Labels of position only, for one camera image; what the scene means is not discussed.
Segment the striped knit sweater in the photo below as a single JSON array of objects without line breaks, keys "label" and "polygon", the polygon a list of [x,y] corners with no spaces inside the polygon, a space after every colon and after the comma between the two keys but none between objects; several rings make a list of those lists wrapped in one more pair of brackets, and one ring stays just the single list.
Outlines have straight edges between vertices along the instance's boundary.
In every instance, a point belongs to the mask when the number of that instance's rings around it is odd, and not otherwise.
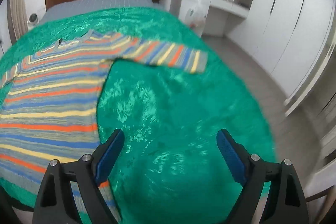
[{"label": "striped knit sweater", "polygon": [[97,104],[112,65],[202,73],[208,54],[172,42],[89,31],[26,56],[6,71],[1,106],[1,186],[33,206],[47,162],[71,162],[100,143]]}]

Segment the green floral bedspread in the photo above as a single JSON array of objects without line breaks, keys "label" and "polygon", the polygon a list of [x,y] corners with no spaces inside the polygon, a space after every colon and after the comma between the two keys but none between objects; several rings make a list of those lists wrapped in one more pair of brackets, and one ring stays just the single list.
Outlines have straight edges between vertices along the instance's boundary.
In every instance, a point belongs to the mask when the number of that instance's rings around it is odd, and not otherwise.
[{"label": "green floral bedspread", "polygon": [[97,104],[100,143],[115,129],[125,144],[100,192],[121,223],[217,223],[241,187],[217,148],[226,129],[251,153],[275,161],[269,125],[245,83],[189,28],[149,7],[100,10],[54,20],[23,35],[1,58],[16,63],[89,31],[183,44],[206,51],[202,73],[115,62]]}]

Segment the white small fan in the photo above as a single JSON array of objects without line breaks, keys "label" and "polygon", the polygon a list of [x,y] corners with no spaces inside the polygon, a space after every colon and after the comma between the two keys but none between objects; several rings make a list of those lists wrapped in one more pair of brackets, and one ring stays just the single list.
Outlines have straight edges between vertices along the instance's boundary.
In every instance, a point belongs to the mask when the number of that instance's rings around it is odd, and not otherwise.
[{"label": "white small fan", "polygon": [[27,24],[29,27],[35,26],[38,23],[39,23],[39,18],[38,18],[37,13],[32,13],[27,19]]}]

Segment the white desk with drawers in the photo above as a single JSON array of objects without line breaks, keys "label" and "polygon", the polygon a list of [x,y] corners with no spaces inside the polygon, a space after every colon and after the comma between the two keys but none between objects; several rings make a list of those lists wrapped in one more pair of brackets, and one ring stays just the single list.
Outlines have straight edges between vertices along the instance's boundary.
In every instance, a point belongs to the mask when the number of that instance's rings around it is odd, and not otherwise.
[{"label": "white desk with drawers", "polygon": [[[197,0],[171,0],[169,12],[185,24],[186,13],[196,1]],[[249,13],[249,10],[245,7],[229,0],[201,1],[206,6],[207,11],[205,25],[195,29],[191,28],[199,37],[202,35],[222,37],[224,36],[230,15],[244,20],[247,18]]]}]

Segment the white wardrobe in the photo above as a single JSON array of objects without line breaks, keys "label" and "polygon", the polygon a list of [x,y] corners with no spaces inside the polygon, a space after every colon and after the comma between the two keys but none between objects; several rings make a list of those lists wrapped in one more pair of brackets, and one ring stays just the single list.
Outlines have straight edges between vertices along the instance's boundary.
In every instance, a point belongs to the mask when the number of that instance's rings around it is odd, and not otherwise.
[{"label": "white wardrobe", "polygon": [[245,18],[228,17],[226,35],[272,77],[295,109],[316,82],[335,0],[235,0]]}]

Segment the white plastic bag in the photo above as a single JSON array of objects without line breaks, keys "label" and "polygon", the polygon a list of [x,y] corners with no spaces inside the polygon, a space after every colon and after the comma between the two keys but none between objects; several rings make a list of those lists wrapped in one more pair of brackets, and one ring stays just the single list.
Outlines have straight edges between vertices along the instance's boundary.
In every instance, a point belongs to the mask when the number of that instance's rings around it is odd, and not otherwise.
[{"label": "white plastic bag", "polygon": [[201,0],[197,0],[186,13],[185,25],[193,29],[202,27],[205,25],[206,17],[206,6]]}]

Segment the beige curtain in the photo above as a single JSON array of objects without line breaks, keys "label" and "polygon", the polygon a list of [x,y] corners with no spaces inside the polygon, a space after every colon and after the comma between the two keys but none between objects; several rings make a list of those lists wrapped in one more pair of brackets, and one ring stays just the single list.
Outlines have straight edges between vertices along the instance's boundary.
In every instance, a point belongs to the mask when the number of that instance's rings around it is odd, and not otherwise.
[{"label": "beige curtain", "polygon": [[28,32],[25,0],[7,0],[7,22],[11,44]]}]

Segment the grey striped bed sheet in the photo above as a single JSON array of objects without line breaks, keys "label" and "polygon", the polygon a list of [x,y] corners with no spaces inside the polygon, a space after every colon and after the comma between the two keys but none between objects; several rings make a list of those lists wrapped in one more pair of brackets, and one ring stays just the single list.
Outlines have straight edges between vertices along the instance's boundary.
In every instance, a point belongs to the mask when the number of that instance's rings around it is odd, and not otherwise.
[{"label": "grey striped bed sheet", "polygon": [[39,24],[42,25],[54,20],[69,18],[98,10],[122,7],[151,7],[159,10],[165,9],[163,5],[154,3],[152,0],[76,0],[51,7],[46,11],[39,21]]}]

